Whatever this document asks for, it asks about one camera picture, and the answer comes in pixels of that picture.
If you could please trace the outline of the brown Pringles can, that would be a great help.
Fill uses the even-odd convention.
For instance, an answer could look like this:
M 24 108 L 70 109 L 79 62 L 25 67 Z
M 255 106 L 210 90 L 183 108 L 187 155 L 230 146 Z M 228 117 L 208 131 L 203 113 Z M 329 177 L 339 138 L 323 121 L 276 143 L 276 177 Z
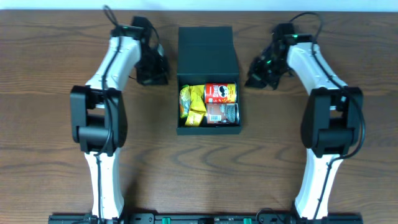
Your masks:
M 238 124 L 239 105 L 237 103 L 207 103 L 207 124 Z

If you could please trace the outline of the yellow snack packet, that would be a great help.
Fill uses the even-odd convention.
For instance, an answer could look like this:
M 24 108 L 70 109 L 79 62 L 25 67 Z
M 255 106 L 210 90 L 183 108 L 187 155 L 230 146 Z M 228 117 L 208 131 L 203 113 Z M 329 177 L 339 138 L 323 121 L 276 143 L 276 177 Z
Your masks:
M 204 85 L 193 85 L 190 86 L 190 96 L 191 96 L 191 103 L 190 109 L 197 112 L 205 112 L 205 102 L 203 99 L 205 91 Z

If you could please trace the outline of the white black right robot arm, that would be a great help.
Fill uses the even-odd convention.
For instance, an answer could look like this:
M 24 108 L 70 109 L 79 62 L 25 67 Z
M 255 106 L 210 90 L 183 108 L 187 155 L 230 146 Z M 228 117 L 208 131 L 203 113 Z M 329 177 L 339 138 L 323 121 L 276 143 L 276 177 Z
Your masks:
M 331 223 L 328 199 L 340 164 L 364 141 L 363 94 L 340 80 L 320 53 L 317 35 L 299 34 L 292 22 L 272 31 L 272 42 L 256 57 L 245 85 L 277 89 L 294 72 L 308 93 L 300 135 L 307 150 L 303 181 L 284 223 Z

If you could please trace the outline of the red Pringles can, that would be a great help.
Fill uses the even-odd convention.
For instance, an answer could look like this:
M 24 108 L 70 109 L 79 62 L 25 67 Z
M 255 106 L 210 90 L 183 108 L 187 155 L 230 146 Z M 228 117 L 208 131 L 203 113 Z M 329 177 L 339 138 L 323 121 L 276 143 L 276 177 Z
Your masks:
M 204 86 L 205 103 L 235 103 L 236 99 L 235 83 L 207 83 Z

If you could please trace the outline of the black gift box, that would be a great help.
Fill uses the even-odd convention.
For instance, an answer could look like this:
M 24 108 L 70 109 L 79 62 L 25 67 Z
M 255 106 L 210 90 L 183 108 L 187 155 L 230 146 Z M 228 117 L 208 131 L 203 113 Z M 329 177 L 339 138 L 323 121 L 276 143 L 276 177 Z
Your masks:
M 240 103 L 239 65 L 232 27 L 180 27 L 177 90 L 184 85 L 207 83 L 234 83 Z

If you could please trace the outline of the orange cracker packet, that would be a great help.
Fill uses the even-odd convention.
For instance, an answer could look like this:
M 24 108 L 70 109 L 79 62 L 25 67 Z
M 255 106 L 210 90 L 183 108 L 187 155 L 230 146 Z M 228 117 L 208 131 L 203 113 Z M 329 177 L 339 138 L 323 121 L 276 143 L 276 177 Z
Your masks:
M 190 110 L 188 112 L 187 120 L 185 126 L 188 127 L 199 127 L 206 113 L 203 111 Z

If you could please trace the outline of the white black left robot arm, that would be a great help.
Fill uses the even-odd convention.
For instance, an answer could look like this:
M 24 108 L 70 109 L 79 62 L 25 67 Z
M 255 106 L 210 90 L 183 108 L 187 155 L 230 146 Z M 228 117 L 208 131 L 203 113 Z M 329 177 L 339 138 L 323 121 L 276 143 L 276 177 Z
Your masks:
M 72 138 L 80 145 L 90 168 L 93 208 L 83 223 L 119 223 L 124 198 L 119 158 L 127 137 L 123 90 L 132 71 L 143 86 L 166 85 L 169 64 L 161 44 L 150 45 L 157 31 L 145 17 L 128 26 L 115 18 L 109 47 L 96 73 L 70 92 Z

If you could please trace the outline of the green pandan snack packet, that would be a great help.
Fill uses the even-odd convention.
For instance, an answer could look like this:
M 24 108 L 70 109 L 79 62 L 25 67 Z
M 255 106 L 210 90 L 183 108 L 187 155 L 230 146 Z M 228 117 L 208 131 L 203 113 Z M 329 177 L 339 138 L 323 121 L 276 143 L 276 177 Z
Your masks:
M 191 95 L 190 86 L 184 85 L 179 93 L 180 118 L 186 118 L 190 110 Z

